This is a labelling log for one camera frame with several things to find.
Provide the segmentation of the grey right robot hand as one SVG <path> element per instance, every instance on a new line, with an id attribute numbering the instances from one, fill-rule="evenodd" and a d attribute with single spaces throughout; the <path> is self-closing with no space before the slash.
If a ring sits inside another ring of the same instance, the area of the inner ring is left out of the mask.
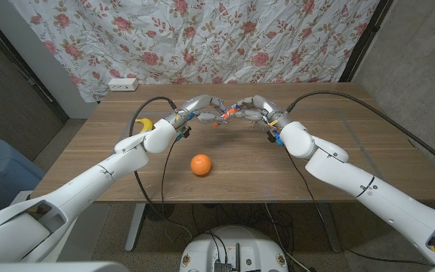
<path id="1" fill-rule="evenodd" d="M 253 122 L 264 122 L 270 127 L 283 129 L 292 123 L 288 114 L 274 102 L 260 95 L 246 97 L 232 105 L 237 112 L 235 117 L 243 117 Z"/>

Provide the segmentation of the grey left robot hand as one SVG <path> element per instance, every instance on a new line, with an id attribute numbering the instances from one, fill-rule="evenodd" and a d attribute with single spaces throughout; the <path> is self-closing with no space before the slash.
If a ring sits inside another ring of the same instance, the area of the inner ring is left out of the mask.
<path id="1" fill-rule="evenodd" d="M 202 109 L 211 106 L 217 110 L 218 115 L 213 113 L 203 112 Z M 176 130 L 186 125 L 192 118 L 197 118 L 201 123 L 217 123 L 220 125 L 226 122 L 224 114 L 227 108 L 224 102 L 219 97 L 213 97 L 208 94 L 201 94 L 187 100 L 184 104 L 178 107 L 171 115 L 166 118 Z"/>

